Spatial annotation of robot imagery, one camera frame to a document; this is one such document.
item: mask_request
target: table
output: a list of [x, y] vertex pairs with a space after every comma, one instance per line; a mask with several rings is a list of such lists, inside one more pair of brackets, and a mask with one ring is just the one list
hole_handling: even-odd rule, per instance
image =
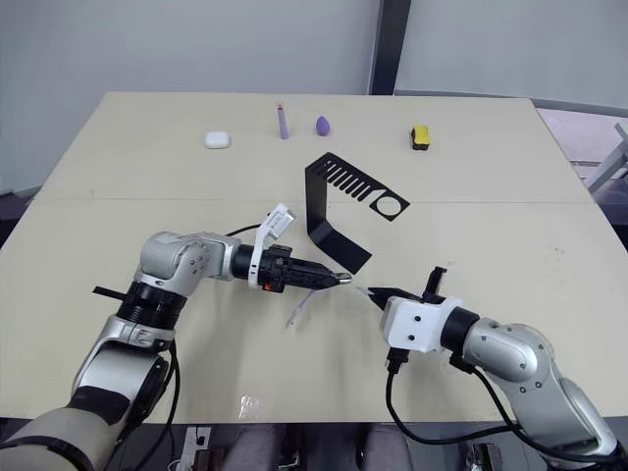
[[[321, 114], [327, 137], [314, 133]], [[410, 150], [414, 124], [430, 126], [427, 152]], [[229, 131], [233, 145], [205, 149], [209, 130]], [[297, 220], [280, 242], [341, 270], [305, 230], [303, 170], [326, 151], [410, 206], [389, 223], [330, 189], [330, 221], [373, 257], [352, 285], [315, 295], [292, 328], [303, 290], [202, 283], [177, 325], [176, 422], [390, 421], [381, 312], [355, 287], [420, 291], [435, 265], [448, 268], [443, 294], [540, 329], [603, 415], [628, 414], [617, 393], [628, 382], [614, 374], [624, 367], [628, 256], [528, 100], [109, 93], [0, 251], [0, 415], [67, 402], [117, 308], [91, 289], [125, 290], [155, 232], [225, 233], [281, 201]], [[170, 394], [151, 421], [165, 421]], [[408, 421], [498, 418], [444, 354], [412, 355], [394, 402]]]

